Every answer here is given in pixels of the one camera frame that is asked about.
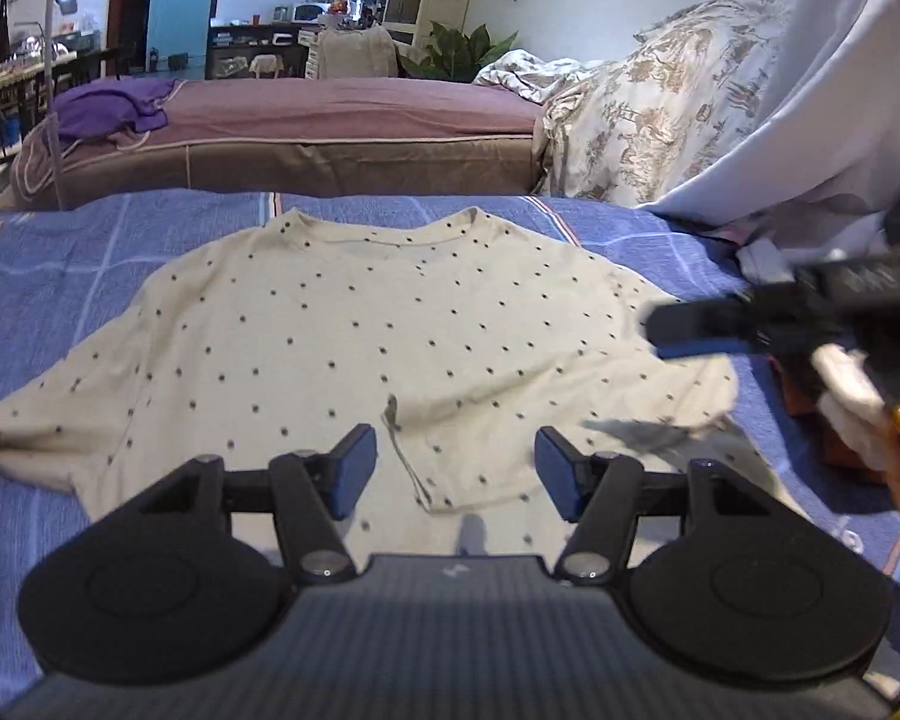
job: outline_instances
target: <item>black table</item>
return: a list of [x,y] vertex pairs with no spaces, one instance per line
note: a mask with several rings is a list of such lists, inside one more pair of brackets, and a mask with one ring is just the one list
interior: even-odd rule
[[[78,53],[76,56],[65,58],[62,61],[53,63],[53,81],[57,81],[60,76],[72,77],[74,85],[88,83],[90,80],[98,77],[100,74],[100,63],[111,59],[116,59],[120,55],[119,49],[95,49],[90,52]],[[39,98],[40,84],[45,81],[44,65],[34,65],[21,71],[7,74],[0,77],[0,92],[12,90],[16,98],[15,106],[17,115],[20,119],[20,138],[26,138],[26,134],[31,131],[39,121]],[[26,84],[35,83],[34,91],[34,109],[31,111],[26,105]],[[13,160],[13,155],[0,157],[0,165]]]

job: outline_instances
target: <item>blue bedspread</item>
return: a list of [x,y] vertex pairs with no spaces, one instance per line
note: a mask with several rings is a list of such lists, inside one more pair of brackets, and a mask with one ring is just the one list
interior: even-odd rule
[[[26,384],[112,317],[151,271],[194,247],[298,206],[327,220],[415,227],[479,205],[545,235],[629,266],[679,298],[741,286],[730,252],[653,215],[593,201],[528,197],[215,196],[156,191],[113,196],[67,214],[0,218],[0,398]],[[784,415],[768,365],[737,357],[735,416],[797,502],[829,533],[892,576],[900,652],[900,517],[885,490],[816,463]],[[15,618],[21,580],[41,557],[85,527],[74,498],[0,477],[0,704],[37,670]]]

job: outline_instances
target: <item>brown mattress side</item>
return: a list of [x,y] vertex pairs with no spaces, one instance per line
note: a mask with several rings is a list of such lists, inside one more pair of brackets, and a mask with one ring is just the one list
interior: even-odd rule
[[[65,167],[69,208],[156,189],[346,194],[527,194],[540,179],[529,136],[372,143],[213,142],[144,146]],[[55,210],[50,185],[32,202],[8,191],[4,211]]]

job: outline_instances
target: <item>doorway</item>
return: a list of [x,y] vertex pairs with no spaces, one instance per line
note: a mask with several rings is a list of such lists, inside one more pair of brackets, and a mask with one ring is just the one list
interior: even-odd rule
[[146,69],[146,32],[149,28],[149,4],[151,0],[121,0],[120,34],[122,48],[130,73]]

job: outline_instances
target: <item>neckline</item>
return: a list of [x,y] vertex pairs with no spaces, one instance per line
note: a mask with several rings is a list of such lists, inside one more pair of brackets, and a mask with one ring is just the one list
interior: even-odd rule
[[333,246],[340,242],[407,248],[463,241],[484,244],[490,242],[497,228],[494,218],[476,206],[464,208],[423,227],[407,229],[327,221],[302,213],[298,208],[290,209],[274,221],[283,227],[289,243],[294,247],[314,254],[328,254],[334,259],[358,256],[345,247]]

